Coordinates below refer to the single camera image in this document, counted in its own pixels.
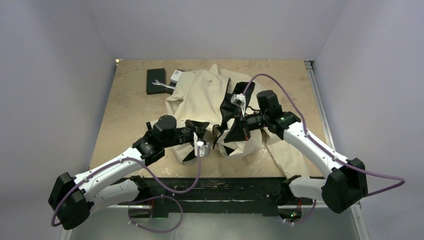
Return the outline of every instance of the beige tabletop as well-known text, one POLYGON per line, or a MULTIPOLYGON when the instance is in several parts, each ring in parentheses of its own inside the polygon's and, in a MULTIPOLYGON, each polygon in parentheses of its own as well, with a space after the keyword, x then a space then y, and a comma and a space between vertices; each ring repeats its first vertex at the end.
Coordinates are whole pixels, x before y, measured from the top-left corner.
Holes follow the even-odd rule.
MULTIPOLYGON (((208 70, 213 64, 217 64, 222 69, 250 76, 267 73, 276 78, 302 111, 308 128, 326 142, 319 108, 303 60, 121 60, 110 90, 90 168, 95 168, 125 151, 145 134, 146 122, 167 114, 165 99, 169 94, 146 94, 146 70, 165 68, 166 81, 169 83, 170 76, 176 69, 208 70)), ((256 81, 278 95, 279 103, 284 111, 295 113, 290 102, 275 83, 265 77, 259 77, 256 81)), ((281 151, 295 149, 292 146, 287 148, 289 149, 281 151)), ((264 145, 260 151, 240 159, 227 159, 222 157, 219 151, 212 150, 209 157, 201 160, 201 164, 200 176, 204 178, 284 176, 264 145)), ((306 164, 311 176, 322 176, 309 160, 306 160, 306 164)), ((195 177, 197 175, 196 163, 181 164, 171 150, 165 150, 165 157, 150 165, 149 168, 158 177, 195 177)), ((135 172, 133 175, 150 177, 145 170, 135 172)))

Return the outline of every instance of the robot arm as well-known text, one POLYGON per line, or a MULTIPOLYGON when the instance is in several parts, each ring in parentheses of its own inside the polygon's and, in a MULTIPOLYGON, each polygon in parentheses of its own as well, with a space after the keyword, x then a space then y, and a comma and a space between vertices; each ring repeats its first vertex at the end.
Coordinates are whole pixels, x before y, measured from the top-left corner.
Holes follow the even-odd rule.
MULTIPOLYGON (((246 141, 250 138, 250 131, 266 127, 271 133, 276 134, 281 140, 288 142, 305 155, 317 166, 324 179, 312 179, 309 176, 299 175, 287 179, 284 183, 288 193, 287 199, 292 197, 321 200, 333 212, 341 213, 368 194, 364 173, 338 163, 312 142, 311 138, 342 162, 365 170, 362 161, 357 158, 350 160, 335 152, 308 129, 305 134, 300 118, 292 112, 284 112, 277 95, 272 90, 262 91, 256 97, 260 111, 247 116, 241 111, 235 118, 224 142, 246 141)), ((243 100, 243 97, 233 97, 233 103, 240 107, 246 105, 243 104, 243 100)))
POLYGON ((187 120, 185 125, 177 128, 174 117, 162 116, 153 128, 148 123, 146 134, 115 158, 75 176, 68 172, 60 175, 48 203, 57 213, 63 228, 73 229, 95 211, 137 199, 147 186, 140 186, 140 181, 131 178, 119 180, 162 158, 167 147, 192 143, 201 147, 201 157, 207 157, 209 144, 203 144, 204 140, 199 138, 203 137, 209 123, 187 120))

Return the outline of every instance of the white label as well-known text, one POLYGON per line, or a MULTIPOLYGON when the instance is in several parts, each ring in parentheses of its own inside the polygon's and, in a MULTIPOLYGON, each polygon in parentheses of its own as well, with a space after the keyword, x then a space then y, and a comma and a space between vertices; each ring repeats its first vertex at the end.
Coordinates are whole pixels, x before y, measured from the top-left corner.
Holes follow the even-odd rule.
POLYGON ((182 73, 181 71, 175 70, 171 76, 171 81, 178 82, 178 79, 180 79, 181 77, 181 73, 182 73))

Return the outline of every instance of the wrench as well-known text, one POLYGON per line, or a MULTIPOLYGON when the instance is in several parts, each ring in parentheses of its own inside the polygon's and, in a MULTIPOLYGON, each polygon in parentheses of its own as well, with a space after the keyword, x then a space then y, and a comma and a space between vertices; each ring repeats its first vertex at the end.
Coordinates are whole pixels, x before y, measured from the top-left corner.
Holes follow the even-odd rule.
POLYGON ((166 85, 166 84, 164 84, 164 83, 161 83, 161 82, 159 82, 158 80, 154 80, 154 81, 152 81, 152 82, 151 82, 151 84, 153 84, 153 85, 163 86, 163 87, 165 87, 165 88, 169 88, 169 89, 175 89, 175 87, 170 86, 170 85, 166 85))

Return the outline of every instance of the table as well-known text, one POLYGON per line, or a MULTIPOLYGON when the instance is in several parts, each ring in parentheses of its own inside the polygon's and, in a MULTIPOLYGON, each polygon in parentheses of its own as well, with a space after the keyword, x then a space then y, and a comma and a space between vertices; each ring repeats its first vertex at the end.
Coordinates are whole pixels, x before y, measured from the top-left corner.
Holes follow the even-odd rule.
MULTIPOLYGON (((175 69, 208 70, 213 64, 217 64, 222 69, 250 76, 267 73, 275 77, 302 111, 308 128, 326 142, 320 110, 303 60, 121 60, 116 69, 90 168, 95 168, 122 153, 144 135, 147 131, 146 122, 166 114, 165 99, 169 95, 166 93, 146 94, 146 70, 165 68, 166 80, 169 83, 169 78, 175 69)), ((265 77, 259 77, 257 81, 278 95, 284 111, 295 113, 284 93, 274 82, 265 77)), ((297 150, 288 146, 281 151, 297 150)), ((322 176, 309 160, 306 160, 306 164, 311 176, 322 176)), ((165 150, 165 157, 150 165, 149 168, 158 177, 195 177, 197 175, 197 164, 181 164, 171 150, 165 150)), ((133 173, 133 175, 137 174, 150 177, 145 170, 133 173)), ((212 150, 210 156, 202 160, 200 176, 204 178, 282 177, 284 174, 274 163, 267 148, 262 146, 260 151, 240 159, 226 159, 217 150, 212 150)))

